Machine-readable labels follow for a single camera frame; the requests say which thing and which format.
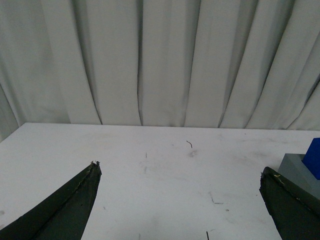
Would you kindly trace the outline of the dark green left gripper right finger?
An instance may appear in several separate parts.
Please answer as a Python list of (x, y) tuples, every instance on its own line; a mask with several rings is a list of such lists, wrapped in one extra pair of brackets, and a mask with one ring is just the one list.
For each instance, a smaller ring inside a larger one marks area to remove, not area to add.
[(320, 238), (320, 200), (270, 167), (260, 177), (260, 194), (283, 240)]

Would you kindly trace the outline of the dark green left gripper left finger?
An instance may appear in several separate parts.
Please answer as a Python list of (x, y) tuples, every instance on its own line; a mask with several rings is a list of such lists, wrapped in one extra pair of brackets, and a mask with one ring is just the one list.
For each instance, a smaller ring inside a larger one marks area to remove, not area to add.
[(93, 209), (101, 179), (99, 162), (0, 231), (2, 240), (80, 240)]

